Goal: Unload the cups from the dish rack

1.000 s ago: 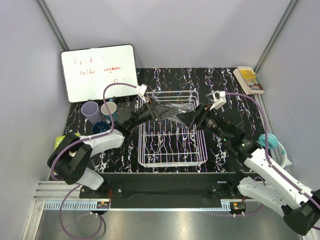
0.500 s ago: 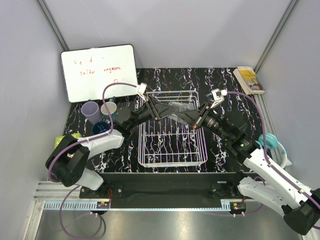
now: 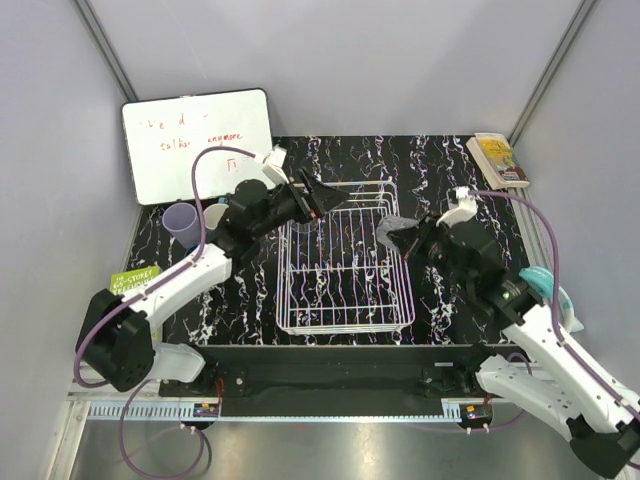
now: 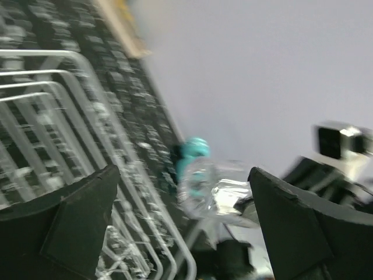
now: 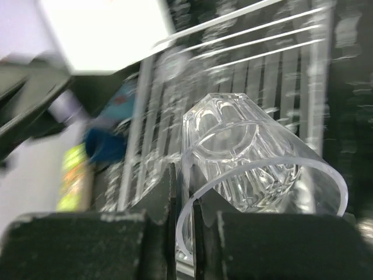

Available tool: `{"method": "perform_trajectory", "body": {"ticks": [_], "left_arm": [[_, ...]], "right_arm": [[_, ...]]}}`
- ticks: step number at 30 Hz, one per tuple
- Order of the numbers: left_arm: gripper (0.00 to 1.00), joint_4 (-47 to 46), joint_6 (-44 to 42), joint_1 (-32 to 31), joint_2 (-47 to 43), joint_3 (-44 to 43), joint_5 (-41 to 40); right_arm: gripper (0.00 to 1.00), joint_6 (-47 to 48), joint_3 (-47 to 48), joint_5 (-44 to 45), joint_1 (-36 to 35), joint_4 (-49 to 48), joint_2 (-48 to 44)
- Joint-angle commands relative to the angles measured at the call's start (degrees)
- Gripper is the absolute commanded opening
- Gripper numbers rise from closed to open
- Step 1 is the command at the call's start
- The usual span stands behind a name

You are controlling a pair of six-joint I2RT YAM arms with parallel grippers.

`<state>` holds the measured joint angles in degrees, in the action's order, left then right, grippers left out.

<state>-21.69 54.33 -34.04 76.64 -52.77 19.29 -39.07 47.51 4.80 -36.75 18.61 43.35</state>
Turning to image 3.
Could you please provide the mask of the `clear glass cup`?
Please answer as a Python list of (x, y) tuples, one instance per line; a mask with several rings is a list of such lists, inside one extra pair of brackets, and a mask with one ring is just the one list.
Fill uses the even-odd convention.
[(376, 241), (395, 252), (401, 252), (407, 244), (407, 241), (402, 239), (401, 232), (414, 229), (418, 223), (416, 219), (388, 215), (382, 218), (376, 227)]

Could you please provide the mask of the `teal floral ceramic mug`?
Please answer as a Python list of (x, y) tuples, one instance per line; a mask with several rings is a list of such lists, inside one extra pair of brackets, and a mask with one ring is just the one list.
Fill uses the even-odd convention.
[(207, 237), (217, 228), (227, 209), (226, 203), (215, 203), (204, 209), (203, 219)]

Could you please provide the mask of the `lavender plastic cup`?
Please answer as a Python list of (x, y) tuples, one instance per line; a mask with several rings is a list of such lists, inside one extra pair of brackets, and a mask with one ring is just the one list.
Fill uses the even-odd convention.
[(162, 215), (166, 231), (186, 250), (194, 250), (206, 237), (203, 210), (195, 204), (178, 202), (169, 206)]

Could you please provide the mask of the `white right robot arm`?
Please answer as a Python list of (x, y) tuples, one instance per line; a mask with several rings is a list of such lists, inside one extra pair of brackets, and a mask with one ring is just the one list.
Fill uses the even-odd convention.
[(378, 240), (412, 266), (431, 267), (454, 284), (473, 313), (501, 331), (552, 381), (520, 374), (503, 356), (477, 347), (454, 371), (466, 396), (484, 390), (553, 428), (591, 471), (615, 478), (639, 451), (639, 395), (598, 362), (563, 327), (541, 295), (499, 258), (496, 239), (476, 221), (453, 227), (427, 216), (384, 218)]

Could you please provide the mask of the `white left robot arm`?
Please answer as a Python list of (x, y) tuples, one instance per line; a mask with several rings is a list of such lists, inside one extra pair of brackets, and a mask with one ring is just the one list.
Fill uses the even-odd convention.
[(178, 381), (196, 396), (215, 386), (216, 372), (203, 354), (186, 344), (155, 342), (153, 333), (193, 298), (226, 282), (260, 251), (260, 241), (279, 227), (308, 224), (344, 204), (349, 193), (328, 186), (306, 170), (300, 184), (272, 189), (259, 180), (241, 182), (229, 197), (216, 228), (196, 249), (146, 284), (114, 295), (103, 289), (89, 303), (76, 344), (73, 371), (88, 364), (102, 385), (128, 392), (145, 381)]

